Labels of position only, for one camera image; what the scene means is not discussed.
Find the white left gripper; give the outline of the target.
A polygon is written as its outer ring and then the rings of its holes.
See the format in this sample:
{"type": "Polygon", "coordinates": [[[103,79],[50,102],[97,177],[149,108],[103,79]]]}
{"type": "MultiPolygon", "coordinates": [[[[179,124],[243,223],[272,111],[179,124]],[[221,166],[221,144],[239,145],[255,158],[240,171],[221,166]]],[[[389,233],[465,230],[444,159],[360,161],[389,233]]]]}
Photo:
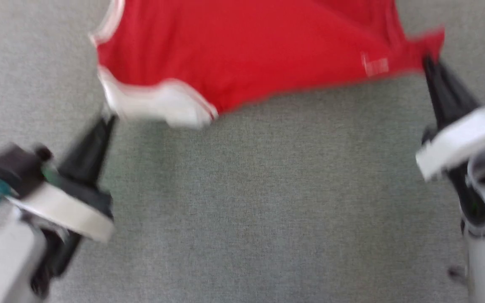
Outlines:
{"type": "MultiPolygon", "coordinates": [[[[102,116],[70,149],[59,165],[59,174],[96,188],[109,150],[117,117],[102,116]]],[[[23,198],[8,201],[33,215],[97,242],[107,243],[115,231],[107,215],[62,189],[44,181],[23,198]]]]}

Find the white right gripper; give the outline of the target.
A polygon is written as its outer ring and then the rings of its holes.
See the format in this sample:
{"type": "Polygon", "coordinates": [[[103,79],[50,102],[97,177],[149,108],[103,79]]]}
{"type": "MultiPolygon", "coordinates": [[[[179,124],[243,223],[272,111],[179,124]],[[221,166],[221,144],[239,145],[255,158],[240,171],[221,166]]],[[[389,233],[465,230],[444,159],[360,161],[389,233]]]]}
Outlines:
{"type": "Polygon", "coordinates": [[[441,60],[428,55],[423,67],[436,127],[442,129],[416,153],[419,170],[429,181],[485,151],[485,106],[441,60]]]}

